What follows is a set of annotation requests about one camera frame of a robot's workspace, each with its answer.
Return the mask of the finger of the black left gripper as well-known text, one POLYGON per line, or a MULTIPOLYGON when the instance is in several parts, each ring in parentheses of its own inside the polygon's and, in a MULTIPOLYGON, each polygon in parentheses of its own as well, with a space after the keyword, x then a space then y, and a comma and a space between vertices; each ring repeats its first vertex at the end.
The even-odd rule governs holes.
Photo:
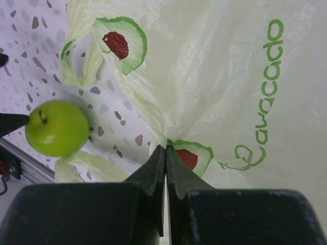
POLYGON ((28 124, 30 117, 23 114, 0 114, 0 137, 3 137, 28 124))

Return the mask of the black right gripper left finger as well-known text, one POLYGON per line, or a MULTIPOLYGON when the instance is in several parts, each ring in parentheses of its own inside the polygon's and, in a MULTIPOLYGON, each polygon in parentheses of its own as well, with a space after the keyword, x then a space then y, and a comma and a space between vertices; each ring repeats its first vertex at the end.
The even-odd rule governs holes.
POLYGON ((122 183, 121 237, 163 236, 165 151, 158 145, 149 159, 122 183))

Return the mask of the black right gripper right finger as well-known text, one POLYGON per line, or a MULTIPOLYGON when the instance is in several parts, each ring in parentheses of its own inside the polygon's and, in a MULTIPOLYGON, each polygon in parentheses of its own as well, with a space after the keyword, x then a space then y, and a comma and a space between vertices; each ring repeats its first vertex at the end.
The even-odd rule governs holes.
POLYGON ((171 145, 166 149, 166 176, 170 244, 203 244, 203 202, 197 201, 214 188, 189 169, 171 145))

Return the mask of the green fake apple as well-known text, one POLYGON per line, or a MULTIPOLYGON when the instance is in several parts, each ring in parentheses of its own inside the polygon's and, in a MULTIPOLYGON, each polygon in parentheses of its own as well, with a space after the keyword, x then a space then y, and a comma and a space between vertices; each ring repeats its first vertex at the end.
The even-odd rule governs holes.
POLYGON ((83 147, 89 137, 89 123, 83 111, 66 100, 51 100, 29 114, 25 136, 37 152, 65 157, 83 147))

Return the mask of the light green avocado plastic bag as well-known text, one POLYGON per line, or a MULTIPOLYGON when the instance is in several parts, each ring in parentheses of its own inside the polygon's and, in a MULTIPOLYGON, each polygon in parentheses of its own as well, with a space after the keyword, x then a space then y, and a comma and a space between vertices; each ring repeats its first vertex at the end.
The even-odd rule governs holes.
POLYGON ((69 1, 63 80, 102 62, 218 188, 326 191, 326 1, 69 1))

